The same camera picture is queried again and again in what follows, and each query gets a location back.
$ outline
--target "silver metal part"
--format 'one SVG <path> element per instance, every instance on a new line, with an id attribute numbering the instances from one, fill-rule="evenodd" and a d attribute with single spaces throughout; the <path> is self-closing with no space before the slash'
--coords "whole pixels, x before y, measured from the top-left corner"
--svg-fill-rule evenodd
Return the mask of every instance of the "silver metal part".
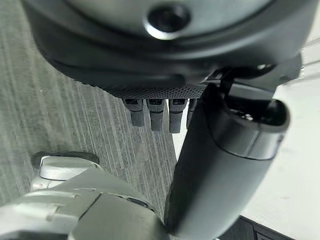
<path id="1" fill-rule="evenodd" d="M 192 37 L 230 27 L 263 9 L 271 0 L 68 0 L 92 19 L 113 29 L 161 40 Z M 157 6 L 180 4 L 191 15 L 181 31 L 157 31 L 148 23 L 148 14 Z"/>
<path id="2" fill-rule="evenodd" d="M 42 165 L 57 166 L 58 160 L 60 166 L 67 163 L 70 167 L 71 159 L 66 161 L 61 156 L 44 158 Z M 33 183 L 39 184 L 39 180 L 40 177 Z M 43 187 L 55 182 L 42 178 Z M 0 238 L 27 232 L 31 236 L 63 234 L 70 240 L 170 239 L 152 205 L 117 177 L 92 167 L 61 182 L 0 207 Z"/>
<path id="3" fill-rule="evenodd" d="M 100 166 L 79 157 L 50 156 L 42 158 L 39 175 L 44 179 L 66 181 L 90 168 Z"/>
<path id="4" fill-rule="evenodd" d="M 53 188 L 88 169 L 101 169 L 101 167 L 79 157 L 44 156 L 41 159 L 39 176 L 30 184 L 30 192 Z"/>

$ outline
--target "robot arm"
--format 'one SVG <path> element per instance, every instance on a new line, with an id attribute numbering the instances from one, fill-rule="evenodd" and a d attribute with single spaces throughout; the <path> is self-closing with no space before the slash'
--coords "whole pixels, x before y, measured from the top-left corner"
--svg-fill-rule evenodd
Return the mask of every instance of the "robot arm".
<path id="1" fill-rule="evenodd" d="M 167 196 L 165 228 L 182 239 L 211 240 L 231 226 L 288 129 L 289 111 L 272 97 L 278 85 L 299 75 L 299 52 L 318 1 L 132 0 L 124 5 L 119 0 L 22 0 L 22 4 L 44 58 L 65 75 L 122 98 L 135 126 L 144 124 L 146 99 L 152 129 L 161 130 L 164 100 L 169 99 L 170 129 L 179 132 L 175 121 L 187 99 L 195 103 L 201 97 L 195 109 L 190 108 L 193 117 Z M 150 209 L 142 208 L 143 214 L 139 209 L 134 205 L 135 216 L 155 219 Z M 114 225 L 120 226 L 120 220 Z M 168 237 L 159 221 L 154 235 L 144 229 L 143 221 L 135 228 L 127 222 L 126 230 L 136 239 Z M 137 228 L 146 235 L 142 237 Z M 117 229 L 101 230 L 113 234 L 103 239 L 123 239 L 121 227 Z"/>

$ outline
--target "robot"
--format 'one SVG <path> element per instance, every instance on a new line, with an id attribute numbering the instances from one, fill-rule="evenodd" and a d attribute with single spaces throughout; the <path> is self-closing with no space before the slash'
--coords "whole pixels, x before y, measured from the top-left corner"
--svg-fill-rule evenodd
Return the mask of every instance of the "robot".
<path id="1" fill-rule="evenodd" d="M 0 239 L 212 240 L 238 218 L 290 124 L 278 85 L 296 79 L 317 0 L 22 0 L 36 45 L 58 71 L 144 105 L 188 132 L 164 221 L 86 153 L 44 154 L 30 193 L 0 208 Z"/>

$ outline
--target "gray carpet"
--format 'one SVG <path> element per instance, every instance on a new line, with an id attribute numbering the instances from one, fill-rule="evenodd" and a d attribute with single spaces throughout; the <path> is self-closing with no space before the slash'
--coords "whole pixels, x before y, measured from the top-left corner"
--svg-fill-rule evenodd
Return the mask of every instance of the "gray carpet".
<path id="1" fill-rule="evenodd" d="M 120 99 L 46 63 L 20 2 L 0 1 L 0 206 L 27 192 L 32 154 L 86 151 L 163 213 L 176 163 L 169 127 L 151 132 L 148 112 L 146 127 L 130 121 Z"/>

